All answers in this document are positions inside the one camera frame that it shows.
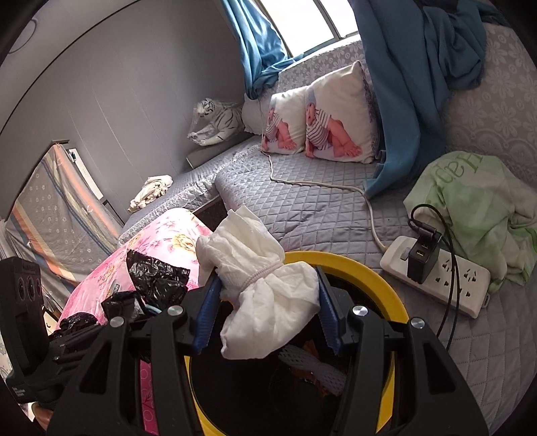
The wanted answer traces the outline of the left hand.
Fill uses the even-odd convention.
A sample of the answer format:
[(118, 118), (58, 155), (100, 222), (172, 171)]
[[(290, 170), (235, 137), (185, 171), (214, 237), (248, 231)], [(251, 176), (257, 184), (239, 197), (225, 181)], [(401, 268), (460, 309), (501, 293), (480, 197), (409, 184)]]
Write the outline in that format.
[(38, 402), (31, 404), (31, 410), (34, 416), (34, 421), (44, 430), (47, 431), (49, 423), (54, 412), (46, 407), (43, 407)]

